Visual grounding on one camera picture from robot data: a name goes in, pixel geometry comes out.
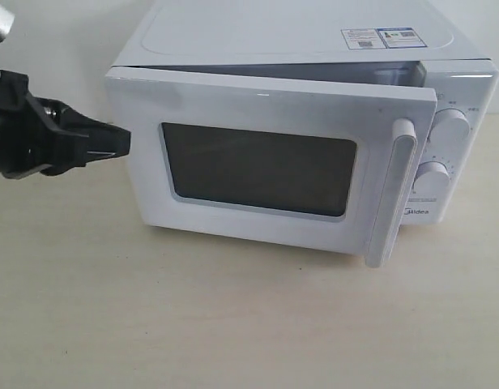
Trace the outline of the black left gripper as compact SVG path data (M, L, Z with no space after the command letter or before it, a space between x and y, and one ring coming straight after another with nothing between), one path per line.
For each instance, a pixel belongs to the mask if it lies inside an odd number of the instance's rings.
M55 177L130 153L131 133L69 105L35 97L27 75L0 70L0 174Z

